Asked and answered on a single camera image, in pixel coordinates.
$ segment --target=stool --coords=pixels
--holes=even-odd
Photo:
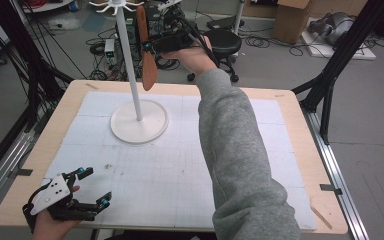
[[[230,73],[230,81],[237,82],[239,81],[238,75],[235,74],[235,70],[232,67],[232,63],[236,59],[232,56],[241,49],[242,40],[236,34],[228,30],[223,29],[213,29],[204,33],[204,36],[207,36],[210,40],[213,54],[216,57],[219,63],[226,65],[229,70],[226,70],[227,73]],[[194,74],[188,75],[188,81],[193,81],[195,79]]]

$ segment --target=white stand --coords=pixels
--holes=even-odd
[[[128,103],[115,110],[111,117],[111,129],[118,138],[125,142],[133,144],[150,142],[164,133],[168,126],[168,116],[160,104],[149,100],[139,100],[124,12],[123,10],[118,11],[118,8],[122,7],[133,12],[126,5],[139,6],[142,3],[134,4],[126,2],[126,0],[109,0],[107,3],[95,4],[90,2],[90,4],[94,6],[107,5],[103,10],[97,12],[105,12],[110,7],[114,8],[113,15],[116,15],[117,19],[127,76],[133,96],[133,104]]]

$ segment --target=human hand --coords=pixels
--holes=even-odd
[[[79,189],[79,186],[74,186],[73,192],[76,192]],[[61,240],[80,222],[81,221],[54,220],[51,214],[44,210],[37,215],[33,240]]]
[[[211,43],[208,37],[204,36],[204,39],[208,48],[211,49]],[[178,59],[186,69],[195,73],[196,76],[201,75],[205,71],[217,68],[216,64],[197,43],[193,43],[190,48],[176,52],[161,53],[161,56],[165,59]]]

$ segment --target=wooden table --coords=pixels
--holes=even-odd
[[[142,90],[142,86],[138,86],[138,89],[141,94],[199,95],[198,88],[191,85],[156,84],[149,92]],[[269,99],[279,103],[316,219],[317,230],[313,232],[346,233],[348,226],[335,194],[320,189],[320,184],[330,184],[330,181],[295,94],[289,90],[242,90],[249,98]],[[33,169],[33,173],[30,176],[17,176],[0,205],[0,226],[27,226],[21,207],[40,187],[84,96],[89,91],[130,92],[130,86],[125,82],[91,80],[76,80],[70,84],[23,166],[24,169]]]

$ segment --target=white paper sheet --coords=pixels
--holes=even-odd
[[[74,197],[94,203],[112,191],[108,209],[83,224],[213,228],[212,183],[198,135],[200,97],[143,95],[163,105],[169,126],[157,140],[130,145],[112,133],[110,119],[131,94],[89,92],[46,178],[79,167],[94,174],[76,182]],[[288,191],[301,229],[316,229],[304,184],[276,101],[251,100],[268,152],[273,178]]]

